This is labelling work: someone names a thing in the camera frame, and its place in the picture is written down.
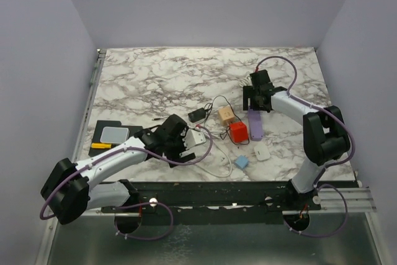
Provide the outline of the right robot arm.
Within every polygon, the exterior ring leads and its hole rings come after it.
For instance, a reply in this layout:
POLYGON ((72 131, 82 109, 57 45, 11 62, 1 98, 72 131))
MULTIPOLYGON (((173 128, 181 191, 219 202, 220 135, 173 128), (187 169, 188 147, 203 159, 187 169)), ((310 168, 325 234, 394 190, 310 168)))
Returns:
POLYGON ((243 110, 278 112, 303 128, 305 159, 297 174, 288 182, 286 205, 298 210, 307 203, 324 172, 351 150, 341 111, 336 106, 318 107, 293 96, 283 87, 275 87, 266 70, 249 75, 251 85, 243 86, 243 110))

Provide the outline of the white power strip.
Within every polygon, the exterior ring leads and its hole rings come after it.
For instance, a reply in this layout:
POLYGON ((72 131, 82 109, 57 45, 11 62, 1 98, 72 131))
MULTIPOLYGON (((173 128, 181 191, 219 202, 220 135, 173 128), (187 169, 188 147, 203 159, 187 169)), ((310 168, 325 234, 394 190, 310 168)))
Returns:
POLYGON ((233 172, 233 165, 228 152, 225 146, 216 140, 216 137, 213 138, 211 152, 203 161, 195 164, 195 167, 220 179, 230 177, 233 172))

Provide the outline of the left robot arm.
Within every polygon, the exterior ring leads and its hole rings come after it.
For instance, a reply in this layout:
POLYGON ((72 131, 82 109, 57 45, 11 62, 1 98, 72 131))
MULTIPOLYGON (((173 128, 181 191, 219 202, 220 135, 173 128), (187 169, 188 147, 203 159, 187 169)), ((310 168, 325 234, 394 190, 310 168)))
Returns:
POLYGON ((89 209, 117 206, 124 212, 132 211, 137 197, 130 187, 122 182, 106 187, 103 181, 151 158, 171 166, 192 164, 193 153, 181 157, 188 150, 188 131, 187 122, 172 114, 163 124, 135 131, 128 140, 99 155, 77 162, 62 159, 40 191, 44 207, 50 208, 62 225, 73 222, 89 209))

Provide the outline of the purple power strip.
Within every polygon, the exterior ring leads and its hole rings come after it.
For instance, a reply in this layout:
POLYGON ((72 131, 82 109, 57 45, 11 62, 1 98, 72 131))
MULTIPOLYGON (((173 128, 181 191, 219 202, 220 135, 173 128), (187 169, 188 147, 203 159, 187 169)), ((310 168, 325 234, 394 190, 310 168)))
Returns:
MULTIPOLYGON (((250 86, 251 78, 250 72, 246 72, 245 77, 239 80, 239 86, 250 86)), ((261 113, 258 110, 253 110, 251 107, 248 109, 248 123, 249 123, 249 134, 252 141, 261 141, 264 136, 264 130, 262 127, 261 113)))

